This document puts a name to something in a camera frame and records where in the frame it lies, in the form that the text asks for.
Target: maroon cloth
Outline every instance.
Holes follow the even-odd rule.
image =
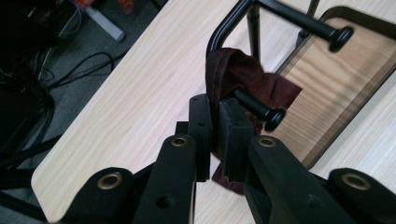
[[[214,125],[214,139],[217,139],[219,101],[234,90],[243,90],[271,107],[289,107],[301,91],[301,88],[279,75],[264,73],[257,59],[247,56],[239,49],[212,50],[206,58],[205,80]],[[260,134],[262,122],[250,113],[247,113],[247,116],[256,133]],[[212,152],[221,158],[216,141]],[[241,183],[229,183],[221,173],[220,166],[212,179],[227,189],[243,194]]]

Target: screw hole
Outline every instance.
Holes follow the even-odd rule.
[[[98,181],[99,189],[114,189],[122,182],[122,175],[118,172],[102,176]]]

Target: black cord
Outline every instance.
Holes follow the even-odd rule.
[[[107,52],[98,52],[98,53],[94,53],[93,55],[88,56],[87,58],[83,59],[81,62],[79,62],[75,67],[73,67],[64,77],[61,77],[58,81],[48,85],[47,89],[54,89],[58,86],[63,85],[63,82],[67,81],[68,78],[70,78],[71,76],[73,76],[73,73],[85,62],[87,62],[89,59],[99,56],[99,55],[105,55],[108,57],[109,61],[108,63],[106,63],[106,65],[111,65],[111,70],[114,69],[114,60],[111,57],[111,55]]]
[[[47,89],[48,90],[52,90],[61,86],[64,86],[66,84],[72,83],[74,81],[80,80],[84,77],[94,77],[94,76],[107,76],[108,74],[94,74],[94,72],[97,72],[99,70],[101,70],[102,68],[111,65],[111,71],[113,71],[114,69],[114,63],[120,59],[122,59],[125,54],[127,53],[128,50],[125,50],[122,54],[118,55],[115,58],[112,58],[108,53],[106,52],[98,52],[95,53],[93,55],[88,56],[87,58],[85,58],[84,60],[82,60],[80,63],[78,63],[73,69],[71,69],[64,77],[62,77],[61,79],[59,79],[58,81],[48,85]],[[98,56],[98,55],[106,55],[108,57],[108,61],[103,62],[103,63],[99,63],[97,65],[95,65],[94,67],[88,68],[86,70],[80,71],[78,73],[73,74],[83,63],[85,63],[86,61],[88,61],[90,58]]]

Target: brass grommet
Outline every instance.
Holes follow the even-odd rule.
[[[341,176],[344,183],[348,184],[350,187],[359,190],[367,190],[371,187],[370,183],[359,175],[352,173],[346,173]]]
[[[171,144],[174,147],[184,147],[188,144],[188,141],[184,137],[177,137],[177,138],[172,139]]]
[[[119,172],[114,172],[102,176],[98,181],[99,189],[114,189],[122,182],[122,175]]]
[[[263,137],[259,139],[259,144],[263,147],[274,147],[276,146],[276,142],[271,138]]]

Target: wooden desk surface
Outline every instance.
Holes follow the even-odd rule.
[[[309,5],[308,0],[283,2],[300,10]],[[36,169],[32,186],[49,222],[62,218],[78,190],[97,171],[123,167],[135,173],[156,160],[176,122],[187,120],[190,97],[205,92],[207,42],[235,3],[168,2]],[[339,5],[396,22],[396,2],[386,0],[323,1],[317,15]],[[262,13],[261,20],[262,64],[266,70],[274,70],[291,52],[299,29],[268,12]],[[225,46],[249,53],[246,22],[238,25]],[[330,150],[314,167],[316,173],[326,176],[333,167],[355,167],[396,191],[396,156],[392,153],[396,148],[396,118],[392,116],[396,90],[392,80],[372,102],[365,121],[357,121],[350,133],[341,136],[336,154]],[[373,120],[377,115],[382,119]],[[213,159],[212,173],[217,164]],[[253,222],[244,197],[211,181],[198,184],[196,199],[197,223]]]

